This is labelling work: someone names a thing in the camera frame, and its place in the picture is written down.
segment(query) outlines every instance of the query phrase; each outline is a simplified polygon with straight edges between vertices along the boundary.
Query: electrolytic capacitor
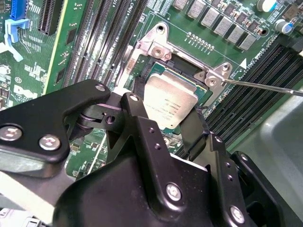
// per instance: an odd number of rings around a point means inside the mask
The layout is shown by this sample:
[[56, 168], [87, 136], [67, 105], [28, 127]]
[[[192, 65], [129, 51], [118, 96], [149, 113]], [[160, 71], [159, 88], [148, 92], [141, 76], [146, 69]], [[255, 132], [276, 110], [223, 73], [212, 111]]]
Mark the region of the electrolytic capacitor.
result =
[[293, 27], [292, 23], [289, 23], [284, 19], [277, 20], [275, 24], [275, 30], [283, 34], [290, 33], [293, 30]]

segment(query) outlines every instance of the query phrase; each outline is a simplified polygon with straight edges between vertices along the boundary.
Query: green circuit board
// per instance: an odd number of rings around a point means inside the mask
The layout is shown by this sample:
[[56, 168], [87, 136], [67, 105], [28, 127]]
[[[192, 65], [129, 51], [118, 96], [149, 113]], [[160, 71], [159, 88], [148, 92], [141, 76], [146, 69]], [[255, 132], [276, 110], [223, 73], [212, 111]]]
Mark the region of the green circuit board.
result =
[[[64, 0], [55, 33], [46, 35], [39, 31], [44, 1], [28, 0], [26, 18], [29, 19], [29, 27], [18, 29], [19, 41], [13, 44], [23, 60], [17, 62], [9, 51], [0, 50], [0, 88], [7, 91], [5, 95], [2, 94], [1, 98], [5, 102], [0, 110], [89, 78], [98, 79], [112, 89], [119, 71], [119, 62], [112, 61], [115, 51], [118, 53], [117, 50], [123, 49], [128, 33], [132, 35], [129, 45], [135, 46], [159, 22], [168, 26], [170, 44], [212, 68], [225, 62], [230, 63], [230, 77], [236, 80], [249, 71], [277, 38], [277, 20], [289, 17], [286, 20], [293, 27], [302, 26], [301, 11], [290, 15], [292, 1], [278, 1], [271, 12], [258, 11], [257, 0], [222, 0], [217, 4], [215, 1], [201, 1], [205, 8], [198, 17], [192, 18], [188, 15], [195, 0], [184, 1], [186, 4], [183, 9], [177, 9], [174, 0], [149, 0], [143, 6], [142, 13], [138, 9], [144, 1], [139, 0]], [[233, 27], [253, 37], [253, 44], [244, 50], [238, 42], [228, 41], [227, 35], [215, 33], [214, 26], [208, 28], [202, 25], [206, 9], [213, 10], [220, 18], [227, 18]], [[0, 43], [4, 42], [5, 21], [9, 19], [10, 12], [11, 1], [0, 0]], [[131, 27], [135, 13], [138, 12], [138, 25], [132, 33], [127, 28]], [[295, 28], [287, 35], [301, 36]], [[138, 58], [125, 88], [132, 89], [134, 78], [141, 74], [149, 60], [150, 56], [141, 55]], [[161, 71], [159, 65], [155, 65], [152, 70], [158, 73]], [[206, 118], [231, 89], [232, 86], [225, 87], [205, 113]], [[205, 87], [199, 89], [199, 92], [198, 104], [203, 105], [212, 93]], [[167, 138], [178, 133], [178, 127], [163, 131]], [[176, 140], [169, 146], [169, 150], [175, 154], [181, 147], [181, 141]], [[85, 138], [71, 142], [67, 173], [81, 178], [103, 166], [106, 158], [105, 133], [94, 130]]]
[[[28, 29], [18, 29], [19, 41], [13, 47], [23, 60], [17, 62], [9, 51], [0, 54], [0, 87], [9, 91], [5, 107], [31, 100], [46, 93], [47, 86], [53, 87], [59, 81], [60, 71], [68, 63], [73, 42], [66, 44], [69, 31], [77, 29], [85, 8], [86, 0], [66, 0], [62, 6], [57, 33], [47, 36], [38, 30], [42, 0], [29, 0], [26, 18]], [[11, 1], [1, 0], [0, 43], [4, 42], [5, 20], [9, 19]]]

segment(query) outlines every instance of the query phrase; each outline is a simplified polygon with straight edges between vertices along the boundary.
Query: hole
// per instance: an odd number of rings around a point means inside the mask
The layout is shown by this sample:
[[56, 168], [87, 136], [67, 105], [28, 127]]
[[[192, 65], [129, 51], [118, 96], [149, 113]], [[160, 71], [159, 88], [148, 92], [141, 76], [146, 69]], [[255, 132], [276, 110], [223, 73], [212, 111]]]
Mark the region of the hole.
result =
[[108, 116], [106, 118], [106, 123], [107, 124], [112, 124], [112, 123], [114, 123], [114, 121], [115, 121], [115, 117], [114, 116]]
[[233, 181], [233, 178], [232, 178], [232, 176], [230, 176], [230, 175], [227, 175], [227, 178], [230, 180], [230, 181]]
[[134, 96], [134, 95], [130, 95], [129, 96], [132, 100], [134, 101], [139, 101], [138, 97]]
[[164, 33], [164, 31], [165, 31], [165, 29], [164, 29], [164, 27], [163, 27], [163, 26], [158, 26], [158, 27], [157, 27], [157, 33], [159, 33], [159, 34], [163, 34], [163, 33]]
[[155, 148], [156, 148], [157, 150], [160, 150], [160, 149], [161, 149], [160, 144], [159, 144], [159, 143], [156, 143]]
[[266, 36], [267, 34], [268, 34], [268, 29], [265, 28], [265, 29], [263, 29], [263, 30], [261, 31], [260, 36], [264, 37], [264, 36]]

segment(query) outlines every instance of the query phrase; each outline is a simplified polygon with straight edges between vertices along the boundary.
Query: pcie slot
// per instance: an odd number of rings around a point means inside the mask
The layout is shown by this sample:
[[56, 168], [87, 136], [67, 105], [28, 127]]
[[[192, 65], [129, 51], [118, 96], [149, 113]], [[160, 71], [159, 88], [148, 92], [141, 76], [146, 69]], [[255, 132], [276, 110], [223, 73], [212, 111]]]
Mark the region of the pcie slot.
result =
[[107, 38], [106, 41], [106, 45], [105, 48], [103, 49], [103, 51], [101, 52], [99, 59], [98, 59], [98, 65], [96, 65], [95, 70], [93, 70], [92, 72], [90, 72], [89, 77], [93, 77], [94, 79], [98, 79], [98, 76], [101, 74], [102, 68], [104, 66], [104, 61], [106, 59], [106, 57], [108, 57], [108, 53], [110, 51], [110, 49], [112, 48], [114, 42], [117, 39], [117, 36], [119, 38], [119, 33], [121, 32], [121, 29], [123, 28], [124, 24], [122, 22], [124, 22], [125, 20], [127, 20], [128, 18], [126, 16], [128, 7], [127, 5], [129, 4], [128, 1], [122, 1], [122, 4], [119, 8], [119, 13], [115, 18], [115, 22], [112, 26], [110, 35]]
[[[109, 10], [111, 6], [111, 1], [105, 1], [102, 5], [102, 10], [100, 12], [98, 21], [96, 23], [96, 27], [94, 29], [93, 35], [90, 39], [89, 45], [85, 52], [85, 57], [82, 59], [81, 70], [78, 72], [75, 82], [83, 81], [87, 73], [91, 70], [89, 69], [89, 63], [91, 61], [91, 57], [95, 55], [95, 47], [96, 43], [99, 42], [99, 39], [102, 39], [100, 46], [97, 51], [101, 51], [104, 48], [104, 40], [108, 36], [108, 33], [102, 33], [103, 28], [106, 26], [106, 31], [110, 29], [110, 25], [106, 22], [106, 18], [108, 16]], [[114, 8], [113, 16], [117, 13], [118, 7]]]
[[74, 45], [74, 53], [71, 57], [66, 75], [64, 86], [67, 87], [72, 81], [72, 84], [76, 81], [79, 69], [81, 67], [81, 61], [83, 60], [85, 51], [90, 41], [91, 33], [95, 27], [96, 20], [99, 15], [100, 8], [102, 6], [102, 0], [89, 0], [86, 3], [86, 8], [82, 16], [82, 22], [79, 29], [79, 34]]
[[[298, 73], [300, 76], [292, 78], [291, 81], [288, 82], [288, 84], [285, 87], [293, 87], [296, 83], [298, 83], [302, 78], [303, 78], [303, 70], [301, 69], [301, 72]], [[283, 97], [283, 94], [278, 93], [274, 97], [270, 97], [267, 102], [267, 105], [264, 105], [262, 109], [253, 112], [251, 114], [252, 116], [252, 121], [255, 122], [258, 120], [266, 111], [268, 111], [278, 100], [280, 100]], [[233, 130], [234, 133], [229, 133], [228, 135], [224, 136], [224, 140], [227, 141], [226, 145], [229, 146], [232, 144], [233, 141], [235, 141], [242, 133], [246, 131], [248, 128], [248, 125], [239, 125], [238, 128]]]
[[56, 33], [63, 0], [43, 0], [38, 31], [45, 35]]
[[[254, 65], [248, 73], [244, 76], [243, 81], [246, 82], [255, 82], [256, 79], [260, 76], [260, 74], [271, 64], [271, 62], [283, 51], [282, 46], [271, 46], [266, 54], [264, 54], [259, 61], [265, 61], [260, 67], [258, 65]], [[234, 102], [240, 97], [240, 94], [244, 92], [247, 87], [234, 87], [230, 94], [220, 103], [216, 110], [211, 113], [211, 115], [207, 118], [207, 122], [210, 128], [214, 127], [216, 122], [221, 121], [222, 116], [225, 115], [225, 112], [233, 105]]]
[[[268, 67], [263, 71], [263, 75], [266, 75], [264, 77], [259, 76], [256, 78], [255, 83], [260, 84], [268, 84], [268, 82], [283, 68], [286, 62], [289, 61], [289, 55], [290, 53], [287, 50], [284, 50], [283, 53], [284, 57], [279, 58], [278, 62], [275, 65], [278, 65], [277, 67]], [[224, 113], [224, 118], [217, 123], [212, 125], [212, 129], [216, 130], [220, 127], [222, 127], [224, 124], [226, 125], [226, 122], [232, 119], [236, 118], [237, 112], [244, 110], [243, 106], [247, 105], [247, 103], [250, 102], [251, 99], [254, 98], [254, 93], [258, 91], [258, 89], [245, 89], [241, 94], [238, 94], [237, 98], [239, 97], [248, 97], [242, 100], [238, 100], [233, 102], [232, 105], [230, 105], [229, 109], [226, 110]]]
[[109, 86], [110, 82], [112, 81], [112, 79], [114, 77], [114, 73], [118, 67], [118, 64], [122, 60], [122, 58], [126, 52], [127, 46], [134, 35], [134, 31], [139, 23], [141, 15], [144, 12], [144, 9], [145, 9], [148, 1], [149, 0], [143, 0], [142, 2], [139, 2], [137, 4], [137, 7], [135, 8], [135, 12], [134, 12], [134, 19], [128, 21], [128, 24], [127, 24], [128, 29], [124, 30], [123, 34], [121, 35], [121, 38], [120, 38], [121, 41], [118, 42], [117, 47], [116, 47], [117, 51], [114, 51], [114, 54], [108, 64], [108, 68], [106, 69], [104, 79], [102, 80], [102, 82], [104, 84], [106, 84], [107, 86]]
[[[285, 71], [286, 69], [292, 69], [293, 71], [295, 71], [297, 68], [290, 68], [291, 66], [291, 59], [292, 59], [293, 55], [289, 54], [283, 61], [283, 63], [279, 64], [276, 69], [281, 70], [281, 71]], [[285, 82], [285, 78], [287, 78], [284, 74], [282, 74], [282, 76], [280, 77], [273, 77], [273, 75], [277, 75], [277, 70], [274, 70], [271, 75], [268, 74], [268, 76], [266, 76], [267, 81], [263, 84], [266, 83], [270, 83], [273, 86], [281, 86], [284, 82]], [[236, 116], [234, 117], [234, 119], [230, 119], [227, 120], [224, 128], [225, 129], [232, 129], [234, 127], [237, 127], [239, 125], [239, 121], [238, 119], [244, 119], [247, 118], [247, 116], [250, 115], [251, 112], [254, 112], [255, 109], [260, 109], [262, 108], [262, 105], [264, 105], [264, 100], [266, 100], [268, 98], [268, 96], [272, 95], [272, 94], [276, 94], [273, 92], [269, 92], [269, 91], [265, 91], [265, 90], [260, 90], [260, 89], [249, 89], [250, 92], [247, 95], [243, 95], [244, 97], [249, 97], [248, 99], [242, 99], [242, 102], [239, 102], [239, 104], [237, 106], [242, 106], [244, 108], [233, 108], [234, 110], [237, 110], [236, 112]], [[223, 138], [226, 137], [228, 130], [224, 130], [224, 131], [220, 131], [219, 132]]]

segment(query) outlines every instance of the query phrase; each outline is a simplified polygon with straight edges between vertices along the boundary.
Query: surface mount component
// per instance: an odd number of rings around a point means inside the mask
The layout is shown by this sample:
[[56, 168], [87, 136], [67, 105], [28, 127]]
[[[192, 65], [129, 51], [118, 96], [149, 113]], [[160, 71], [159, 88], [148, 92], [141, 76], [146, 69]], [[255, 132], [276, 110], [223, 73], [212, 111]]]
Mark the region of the surface mount component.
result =
[[205, 14], [204, 18], [201, 21], [201, 24], [206, 27], [211, 27], [215, 20], [217, 19], [219, 12], [213, 8], [210, 8], [208, 12]]
[[195, 0], [191, 5], [187, 15], [193, 19], [197, 19], [201, 14], [205, 3], [202, 0]]
[[255, 41], [256, 38], [252, 34], [248, 34], [239, 47], [247, 51]]
[[144, 92], [148, 117], [160, 128], [174, 129], [189, 114], [198, 101], [196, 87], [169, 71], [152, 74]]
[[226, 17], [223, 17], [220, 23], [215, 28], [214, 32], [221, 36], [224, 36], [224, 34], [231, 27], [231, 25], [232, 25], [232, 21], [230, 21]]
[[183, 10], [186, 6], [187, 0], [175, 0], [172, 4], [176, 9]]
[[244, 30], [242, 28], [240, 28], [239, 26], [236, 26], [233, 29], [232, 33], [228, 36], [227, 40], [233, 44], [236, 44], [243, 33], [244, 33]]

